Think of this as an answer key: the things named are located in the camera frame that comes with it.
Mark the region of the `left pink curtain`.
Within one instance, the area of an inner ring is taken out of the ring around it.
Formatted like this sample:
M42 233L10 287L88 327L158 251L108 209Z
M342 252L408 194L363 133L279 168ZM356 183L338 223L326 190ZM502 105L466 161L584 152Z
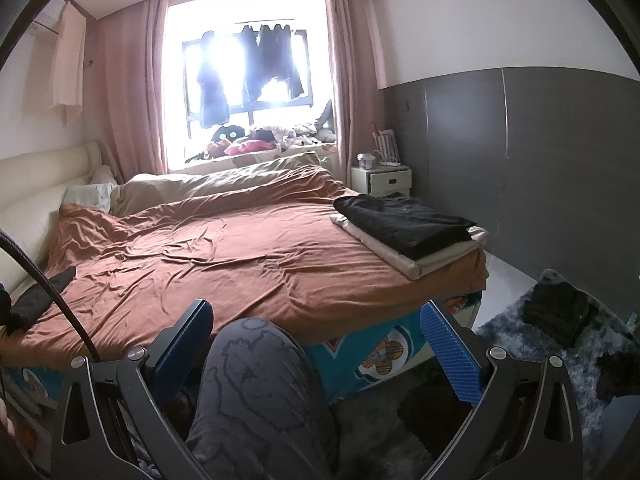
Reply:
M168 0L144 0L98 21L104 144L116 174L166 174L162 54Z

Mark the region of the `hanging dark shirt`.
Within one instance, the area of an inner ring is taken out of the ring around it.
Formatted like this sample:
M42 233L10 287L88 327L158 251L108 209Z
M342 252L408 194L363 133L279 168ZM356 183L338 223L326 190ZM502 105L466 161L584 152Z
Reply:
M256 32L245 25L240 32L240 43L245 58L244 96L247 102L256 102L262 96L262 88L273 79L288 85L290 100L304 93L294 64L290 26L262 25Z

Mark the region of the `light green pillow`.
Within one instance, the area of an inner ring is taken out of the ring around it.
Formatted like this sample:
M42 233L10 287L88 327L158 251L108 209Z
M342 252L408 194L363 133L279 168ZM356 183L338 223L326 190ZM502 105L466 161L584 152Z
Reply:
M63 204L74 204L109 212L115 188L116 185L110 182L70 186L64 194Z

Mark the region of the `pink plush toy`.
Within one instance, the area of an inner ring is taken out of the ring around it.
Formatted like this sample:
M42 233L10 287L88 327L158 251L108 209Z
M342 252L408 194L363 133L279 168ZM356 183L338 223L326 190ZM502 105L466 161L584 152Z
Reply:
M276 144L263 140L246 140L240 143L229 144L224 150L228 156L270 151L276 148Z

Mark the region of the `hanging dark trousers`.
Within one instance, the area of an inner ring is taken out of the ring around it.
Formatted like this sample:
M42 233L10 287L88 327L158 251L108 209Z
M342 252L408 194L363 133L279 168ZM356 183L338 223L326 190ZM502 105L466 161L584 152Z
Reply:
M215 33L204 32L200 46L202 59L198 70L198 85L201 89L200 124L204 129L224 125L230 118L224 85L218 74L215 53Z

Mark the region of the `dark shaggy rug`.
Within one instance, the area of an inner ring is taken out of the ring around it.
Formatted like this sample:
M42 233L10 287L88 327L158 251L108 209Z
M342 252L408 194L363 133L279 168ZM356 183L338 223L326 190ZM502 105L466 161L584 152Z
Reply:
M639 343L623 321L588 297L593 316L572 348L528 324L529 289L503 312L477 329L477 335L518 359L538 362L557 354L566 363L582 418L585 476L618 479L639 459L631 421L639 413ZM335 404L340 423L341 479L419 479L462 423L466 409L457 401L436 359Z

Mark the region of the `beige blanket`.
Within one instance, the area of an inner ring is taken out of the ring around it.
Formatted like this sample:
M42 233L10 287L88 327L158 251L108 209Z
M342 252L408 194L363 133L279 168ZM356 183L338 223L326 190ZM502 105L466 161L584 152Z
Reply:
M110 213L126 217L161 204L254 188L300 166L318 166L334 174L333 162L332 156L306 152L212 174L138 174L127 183L116 186L111 195Z

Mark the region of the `dark garment on bed edge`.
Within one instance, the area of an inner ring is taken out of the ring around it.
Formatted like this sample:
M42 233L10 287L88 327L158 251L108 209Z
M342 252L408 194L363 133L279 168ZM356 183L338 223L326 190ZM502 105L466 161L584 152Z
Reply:
M1 325L8 335L27 332L50 308L52 298L38 285L26 289L17 300L1 287Z

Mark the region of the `person's left patterned leg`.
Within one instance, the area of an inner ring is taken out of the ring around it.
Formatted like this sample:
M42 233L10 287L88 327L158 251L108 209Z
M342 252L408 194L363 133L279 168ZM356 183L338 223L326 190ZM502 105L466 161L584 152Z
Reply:
M338 463L336 422L316 369L261 318L216 336L186 445L213 479L331 479Z

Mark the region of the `black button-up jacket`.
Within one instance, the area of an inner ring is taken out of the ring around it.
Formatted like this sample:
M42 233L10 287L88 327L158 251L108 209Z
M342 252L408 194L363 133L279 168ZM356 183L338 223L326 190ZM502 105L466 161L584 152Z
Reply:
M366 194L342 196L333 202L339 214L364 232L403 254L415 255L426 246L461 242L476 223L454 214L443 214L415 198L394 193L383 197Z

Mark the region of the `folded beige cloth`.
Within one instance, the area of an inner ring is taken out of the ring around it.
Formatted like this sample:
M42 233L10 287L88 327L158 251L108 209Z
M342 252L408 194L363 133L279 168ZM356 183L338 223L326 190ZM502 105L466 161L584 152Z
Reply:
M331 214L330 220L411 281L420 280L427 274L462 259L474 250L482 249L489 237L489 233L485 229L480 226L471 226L468 229L469 236L466 240L449 243L442 247L438 245L426 246L425 252L422 252L420 248L415 255L409 256L364 232L363 229L355 226L354 222L348 220L344 214Z

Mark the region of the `black round-eyed plush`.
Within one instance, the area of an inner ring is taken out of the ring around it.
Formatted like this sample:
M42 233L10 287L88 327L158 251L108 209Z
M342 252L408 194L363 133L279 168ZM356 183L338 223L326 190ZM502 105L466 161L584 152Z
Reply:
M234 142L246 136L245 129L239 125L220 126L210 139L212 142L218 143L222 140Z

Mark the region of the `pink curtain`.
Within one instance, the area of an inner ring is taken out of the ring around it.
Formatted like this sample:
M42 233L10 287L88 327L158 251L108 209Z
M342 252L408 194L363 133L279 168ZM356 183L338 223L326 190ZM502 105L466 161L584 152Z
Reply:
M166 174L162 54L168 0L144 0L98 21L104 144L116 174Z
M373 150L372 132L384 122L378 88L383 55L373 0L326 0L333 81L337 174L350 183L357 155Z

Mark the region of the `cream padded headboard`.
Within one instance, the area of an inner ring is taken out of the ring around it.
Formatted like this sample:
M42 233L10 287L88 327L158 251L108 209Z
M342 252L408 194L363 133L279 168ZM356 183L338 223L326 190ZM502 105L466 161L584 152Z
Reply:
M1 229L33 262L48 258L58 210L70 186L85 185L102 165L96 141L1 162Z

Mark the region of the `right pink curtain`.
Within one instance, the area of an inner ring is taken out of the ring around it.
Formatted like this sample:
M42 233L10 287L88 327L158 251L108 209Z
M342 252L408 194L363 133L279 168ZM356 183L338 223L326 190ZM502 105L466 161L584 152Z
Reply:
M333 81L337 174L350 183L357 155L373 150L372 132L384 122L378 88L383 55L373 0L326 0Z

